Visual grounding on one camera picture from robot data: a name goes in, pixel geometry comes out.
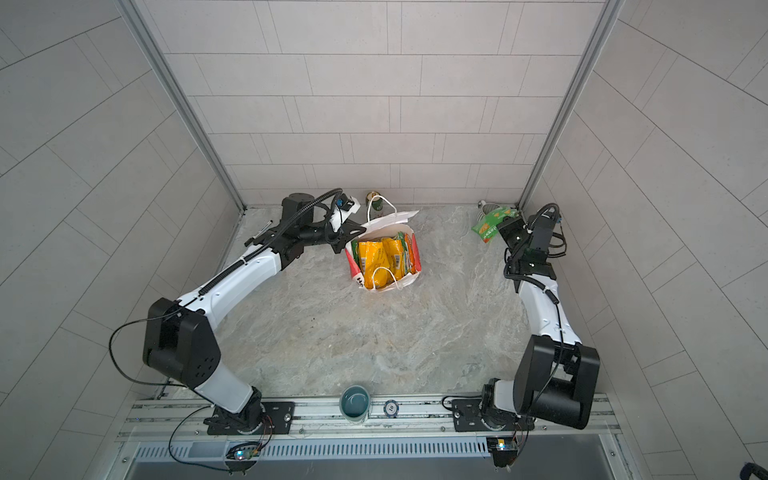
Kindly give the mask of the green snack packet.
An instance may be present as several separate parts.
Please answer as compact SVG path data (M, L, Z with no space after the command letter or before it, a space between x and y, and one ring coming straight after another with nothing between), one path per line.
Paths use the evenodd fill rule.
M478 218L471 230L476 233L484 243L489 243L497 234L498 227L507 219L516 219L519 211L513 207L502 207Z

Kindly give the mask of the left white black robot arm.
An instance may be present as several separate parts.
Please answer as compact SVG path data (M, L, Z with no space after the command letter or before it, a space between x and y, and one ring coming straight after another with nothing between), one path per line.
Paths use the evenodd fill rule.
M236 261L178 299L161 298L151 305L142 321L146 326L142 361L212 404L210 432L250 434L266 423L260 391L223 363L215 336L218 325L307 247L326 244L341 253L365 231L350 218L360 207L340 188L319 197L292 193L282 201L279 223L248 239Z

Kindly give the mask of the yellow snack packet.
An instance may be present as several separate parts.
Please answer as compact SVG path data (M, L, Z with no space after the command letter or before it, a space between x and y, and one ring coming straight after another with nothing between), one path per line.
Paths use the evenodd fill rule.
M407 273L405 247L399 238L360 242L358 254L363 285L368 290L383 289Z

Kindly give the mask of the red white paper gift bag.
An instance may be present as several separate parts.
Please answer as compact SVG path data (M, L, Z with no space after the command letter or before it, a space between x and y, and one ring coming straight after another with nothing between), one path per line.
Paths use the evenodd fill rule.
M399 211L386 197L370 192L365 232L346 245L351 278L368 292L401 290L422 272L414 230L418 211Z

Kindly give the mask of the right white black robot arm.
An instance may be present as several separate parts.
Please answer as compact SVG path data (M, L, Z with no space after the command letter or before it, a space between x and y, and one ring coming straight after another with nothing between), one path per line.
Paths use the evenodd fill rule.
M507 244L503 276L523 302L531 337L514 378L483 387L480 415L492 430L533 418L583 429L590 419L600 358L575 333L560 301L549 262L567 252L565 236L555 231L560 220L559 206L548 203L528 219L498 225Z

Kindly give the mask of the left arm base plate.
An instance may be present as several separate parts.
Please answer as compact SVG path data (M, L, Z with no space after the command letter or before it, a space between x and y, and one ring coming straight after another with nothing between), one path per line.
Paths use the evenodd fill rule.
M295 406L294 402L260 402L246 405L238 414L216 406L203 423L208 435L284 435L290 431Z

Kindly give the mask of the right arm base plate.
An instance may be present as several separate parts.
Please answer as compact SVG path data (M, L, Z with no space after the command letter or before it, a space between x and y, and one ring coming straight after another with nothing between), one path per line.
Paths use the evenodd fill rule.
M531 417L485 406L480 397L448 396L442 406L451 412L456 432L527 432L535 429Z

